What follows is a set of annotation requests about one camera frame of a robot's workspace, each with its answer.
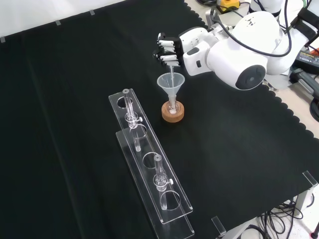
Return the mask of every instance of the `funnel stem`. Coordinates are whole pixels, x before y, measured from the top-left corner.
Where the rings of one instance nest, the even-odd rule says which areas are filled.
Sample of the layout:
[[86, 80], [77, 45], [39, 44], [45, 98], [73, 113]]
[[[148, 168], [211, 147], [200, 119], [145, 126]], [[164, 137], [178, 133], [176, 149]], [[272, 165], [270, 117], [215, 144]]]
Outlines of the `funnel stem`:
[[170, 102], [170, 105], [171, 105], [172, 109], [175, 110], [176, 95], [174, 95], [174, 96], [169, 96], [168, 99], [169, 99], [169, 102]]

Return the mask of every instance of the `white table surface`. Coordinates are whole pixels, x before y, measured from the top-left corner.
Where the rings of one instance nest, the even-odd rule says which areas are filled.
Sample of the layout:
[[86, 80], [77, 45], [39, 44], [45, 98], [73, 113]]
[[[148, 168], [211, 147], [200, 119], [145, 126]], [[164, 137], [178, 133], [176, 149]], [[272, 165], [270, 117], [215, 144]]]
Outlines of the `white table surface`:
[[[185, 0], [185, 2], [190, 6], [190, 8], [199, 14], [199, 17], [206, 22], [205, 13], [209, 7], [202, 6], [198, 4], [195, 0]], [[303, 1], [301, 0], [289, 0], [287, 7], [288, 22], [291, 22], [296, 16], [299, 10], [303, 6]], [[230, 24], [229, 22], [238, 21], [238, 16], [234, 13], [227, 13], [225, 16], [221, 17], [224, 24]], [[280, 15], [280, 22], [284, 22], [283, 14]], [[313, 47], [319, 47], [319, 38], [312, 44]], [[319, 122], [317, 122], [310, 114], [309, 106], [313, 97], [307, 94], [303, 88], [297, 83], [291, 87], [278, 90], [275, 92], [277, 97], [282, 99], [282, 102], [287, 104], [288, 108], [294, 112], [294, 115], [300, 119], [300, 122], [306, 126], [307, 130], [310, 130], [314, 137], [319, 138]]]

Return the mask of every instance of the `clear acrylic stand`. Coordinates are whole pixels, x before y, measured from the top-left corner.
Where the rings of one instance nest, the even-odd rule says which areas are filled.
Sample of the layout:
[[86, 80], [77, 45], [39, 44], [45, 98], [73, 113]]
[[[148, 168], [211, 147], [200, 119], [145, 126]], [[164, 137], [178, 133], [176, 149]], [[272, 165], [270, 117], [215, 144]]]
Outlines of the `clear acrylic stand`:
[[159, 239], [194, 235], [193, 211], [134, 91], [109, 96], [121, 126], [116, 133], [146, 211]]

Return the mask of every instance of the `plastic funnel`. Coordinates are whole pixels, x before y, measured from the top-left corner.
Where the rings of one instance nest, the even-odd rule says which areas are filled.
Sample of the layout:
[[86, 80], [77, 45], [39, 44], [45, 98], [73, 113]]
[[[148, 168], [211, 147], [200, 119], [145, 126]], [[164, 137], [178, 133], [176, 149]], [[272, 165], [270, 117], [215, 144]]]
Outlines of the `plastic funnel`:
[[174, 72], [173, 75], [173, 80], [171, 78], [171, 73], [165, 73], [158, 78], [158, 85], [169, 97], [174, 97], [185, 81], [185, 77], [182, 74]]

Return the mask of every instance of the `clear funnel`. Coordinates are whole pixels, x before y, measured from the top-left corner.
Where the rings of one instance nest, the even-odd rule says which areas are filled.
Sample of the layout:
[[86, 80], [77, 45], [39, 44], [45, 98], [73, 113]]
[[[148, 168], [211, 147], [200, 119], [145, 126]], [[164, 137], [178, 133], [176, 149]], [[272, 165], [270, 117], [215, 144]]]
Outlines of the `clear funnel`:
[[158, 85], [168, 94], [169, 97], [176, 96], [180, 87], [185, 81], [185, 77], [180, 73], [165, 73], [158, 78]]
[[171, 114], [179, 111], [179, 105], [176, 103], [176, 94], [184, 82], [185, 77], [175, 72], [165, 73], [158, 78], [158, 85], [168, 94], [169, 104], [167, 105], [167, 110]]

